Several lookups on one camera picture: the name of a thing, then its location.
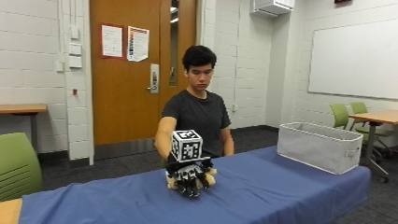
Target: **door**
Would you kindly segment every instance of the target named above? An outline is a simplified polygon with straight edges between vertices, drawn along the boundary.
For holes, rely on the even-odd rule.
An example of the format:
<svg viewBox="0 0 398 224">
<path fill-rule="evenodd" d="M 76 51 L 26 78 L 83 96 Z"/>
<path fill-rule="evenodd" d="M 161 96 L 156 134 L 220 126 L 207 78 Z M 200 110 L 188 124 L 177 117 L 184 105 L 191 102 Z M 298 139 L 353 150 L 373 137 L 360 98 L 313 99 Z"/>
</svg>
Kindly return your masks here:
<svg viewBox="0 0 398 224">
<path fill-rule="evenodd" d="M 187 88 L 183 72 L 179 86 L 169 85 L 172 0 L 91 1 L 92 89 L 95 145 L 153 138 L 161 110 L 171 96 Z M 196 0 L 180 2 L 179 52 L 196 43 Z M 140 62 L 101 58 L 101 24 L 149 30 L 149 56 Z M 159 93 L 151 93 L 151 64 L 161 66 Z"/>
</svg>

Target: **gray storage bin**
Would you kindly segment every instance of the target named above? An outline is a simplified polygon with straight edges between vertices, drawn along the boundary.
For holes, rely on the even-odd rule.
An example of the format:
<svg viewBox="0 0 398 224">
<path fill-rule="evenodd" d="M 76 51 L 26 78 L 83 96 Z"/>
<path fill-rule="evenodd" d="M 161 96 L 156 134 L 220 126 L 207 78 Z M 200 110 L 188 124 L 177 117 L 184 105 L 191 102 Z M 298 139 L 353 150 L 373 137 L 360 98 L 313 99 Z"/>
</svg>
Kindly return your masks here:
<svg viewBox="0 0 398 224">
<path fill-rule="evenodd" d="M 277 153 L 341 175 L 358 166 L 362 134 L 305 122 L 280 125 Z"/>
</svg>

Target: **black t-shirt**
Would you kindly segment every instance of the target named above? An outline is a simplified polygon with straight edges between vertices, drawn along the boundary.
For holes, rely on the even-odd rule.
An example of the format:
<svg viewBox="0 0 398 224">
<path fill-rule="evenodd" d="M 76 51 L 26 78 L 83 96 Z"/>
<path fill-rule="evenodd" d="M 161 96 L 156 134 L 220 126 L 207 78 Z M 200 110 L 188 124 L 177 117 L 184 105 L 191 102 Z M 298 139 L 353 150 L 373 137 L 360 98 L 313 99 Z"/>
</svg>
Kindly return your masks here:
<svg viewBox="0 0 398 224">
<path fill-rule="evenodd" d="M 193 96 L 188 90 L 181 91 L 167 103 L 161 116 L 177 120 L 176 131 L 195 130 L 203 138 L 203 157 L 223 156 L 220 130 L 232 122 L 228 117 L 223 98 L 207 92 L 207 99 Z"/>
</svg>

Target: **paper sign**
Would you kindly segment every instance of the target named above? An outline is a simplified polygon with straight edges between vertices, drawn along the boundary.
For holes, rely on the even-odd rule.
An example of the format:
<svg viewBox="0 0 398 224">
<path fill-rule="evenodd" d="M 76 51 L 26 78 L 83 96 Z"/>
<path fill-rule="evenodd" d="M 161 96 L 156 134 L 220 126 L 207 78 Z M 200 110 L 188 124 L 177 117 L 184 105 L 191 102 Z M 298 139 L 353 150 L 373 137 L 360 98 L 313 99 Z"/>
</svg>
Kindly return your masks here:
<svg viewBox="0 0 398 224">
<path fill-rule="evenodd" d="M 149 30 L 128 26 L 127 60 L 139 62 L 148 58 Z"/>
<path fill-rule="evenodd" d="M 121 58 L 124 56 L 124 28 L 101 25 L 103 56 Z"/>
</svg>

